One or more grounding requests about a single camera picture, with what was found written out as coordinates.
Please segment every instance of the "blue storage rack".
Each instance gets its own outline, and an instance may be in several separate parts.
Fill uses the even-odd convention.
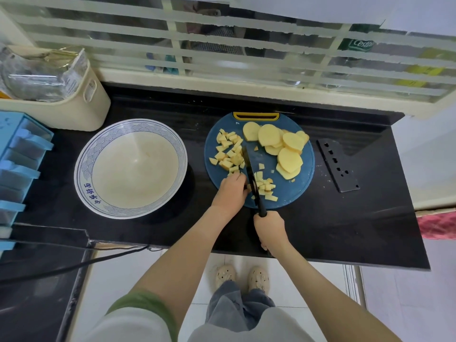
[[[0,111],[0,238],[9,238],[11,226],[30,185],[40,176],[38,167],[54,133],[24,113]],[[0,253],[14,248],[0,241]]]

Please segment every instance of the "blue wave pattern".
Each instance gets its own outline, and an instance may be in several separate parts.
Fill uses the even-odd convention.
[[[107,129],[104,133],[100,134],[100,136],[96,138],[93,141],[93,143],[90,144],[90,146],[88,146],[88,148],[85,150],[85,154],[83,155],[81,160],[82,164],[80,166],[78,177],[80,177],[80,175],[83,174],[84,178],[87,181],[92,182],[92,171],[94,169],[95,161],[97,160],[97,157],[100,155],[101,151],[113,140],[132,132],[151,132],[158,134],[166,140],[168,140],[171,143],[171,145],[173,145],[174,150],[177,153],[179,169],[177,171],[176,179],[174,180],[174,183],[168,190],[168,192],[165,195],[163,195],[159,200],[154,201],[149,205],[146,205],[144,207],[137,207],[134,209],[125,209],[121,207],[115,207],[103,201],[104,209],[100,209],[98,206],[95,207],[102,212],[109,213],[113,216],[118,217],[130,217],[134,215],[140,215],[144,212],[159,207],[161,204],[163,204],[163,202],[165,202],[172,195],[174,195],[175,191],[180,185],[181,179],[185,176],[185,171],[187,169],[184,144],[182,143],[180,138],[176,137],[174,131],[172,131],[170,128],[164,126],[161,123],[156,123],[153,120],[142,120],[137,122],[130,121],[121,123],[112,128]],[[92,201],[89,201],[87,198],[86,201],[90,204],[93,203]]]

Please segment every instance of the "beige shoe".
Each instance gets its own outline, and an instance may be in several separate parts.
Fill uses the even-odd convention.
[[[252,289],[261,289],[266,295],[269,294],[269,274],[259,266],[255,266],[248,274],[248,291]]]
[[[217,275],[215,276],[215,289],[219,289],[226,281],[236,282],[236,270],[231,264],[224,265],[217,270]]]

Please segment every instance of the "blue cutting board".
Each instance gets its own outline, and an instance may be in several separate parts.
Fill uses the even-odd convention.
[[[263,121],[263,119],[261,119],[261,121],[258,121],[257,118],[265,118],[265,115],[269,115],[270,119],[267,121]],[[209,157],[214,157],[217,154],[215,147],[220,145],[216,141],[217,134],[219,133],[219,130],[223,128],[228,133],[235,131],[236,134],[239,134],[242,138],[244,138],[242,127],[248,121],[255,121],[260,126],[264,124],[273,124],[278,128],[286,129],[287,131],[294,133],[302,130],[296,122],[280,113],[230,113],[228,115],[225,115],[212,127],[208,134],[208,137],[206,138],[206,143],[204,144],[204,163],[206,165],[206,170],[217,189],[219,189],[222,180],[228,175],[228,172],[221,166],[214,166],[209,161]],[[278,209],[287,204],[290,204],[292,201],[299,198],[311,183],[315,170],[315,155],[310,141],[307,142],[307,144],[304,146],[304,149],[302,150],[301,158],[304,164],[301,166],[301,172],[295,177],[294,182],[291,182],[291,180],[285,180],[282,175],[276,171],[277,156],[268,154],[258,141],[248,142],[244,140],[242,142],[242,145],[247,146],[248,156],[250,158],[250,163],[252,165],[253,171],[260,171],[258,164],[263,163],[265,165],[265,169],[262,170],[263,178],[271,178],[276,185],[275,189],[273,189],[273,195],[278,197],[277,201],[265,200],[265,197],[263,195],[260,196],[265,204],[266,210]],[[255,146],[258,146],[258,151],[254,151]],[[247,175],[245,168],[242,170],[242,172]],[[252,193],[249,193],[247,199],[245,200],[244,206],[256,208],[255,202],[251,198]]]

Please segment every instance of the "gray pants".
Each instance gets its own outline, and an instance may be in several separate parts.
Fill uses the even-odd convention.
[[[275,306],[261,289],[253,289],[241,295],[236,282],[226,281],[215,291],[209,302],[206,323],[235,333],[250,331],[257,326],[263,312]]]

